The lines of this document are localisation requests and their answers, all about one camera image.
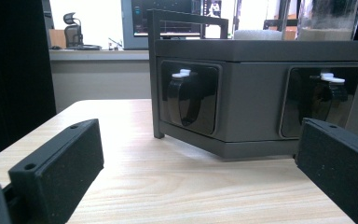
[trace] round hole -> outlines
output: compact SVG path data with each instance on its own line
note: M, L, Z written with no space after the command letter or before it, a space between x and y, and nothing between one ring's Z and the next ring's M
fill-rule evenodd
M26 165L26 166L24 167L24 169L25 169L25 170L31 170L31 169L34 169L35 167L36 167L35 164L30 163L30 164Z

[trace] computer monitor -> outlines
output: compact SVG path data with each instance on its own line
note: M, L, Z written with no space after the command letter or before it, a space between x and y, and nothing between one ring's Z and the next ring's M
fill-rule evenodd
M162 9L202 15L203 0L121 0L123 49L148 49L147 10ZM162 21L164 38L200 36L200 25Z

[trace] wooden table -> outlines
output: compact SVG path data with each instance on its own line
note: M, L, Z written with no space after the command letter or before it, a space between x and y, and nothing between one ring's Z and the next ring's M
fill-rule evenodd
M150 100L82 101L0 153L7 170L61 130L99 119L104 169L69 223L352 223L293 159L222 161L153 137Z

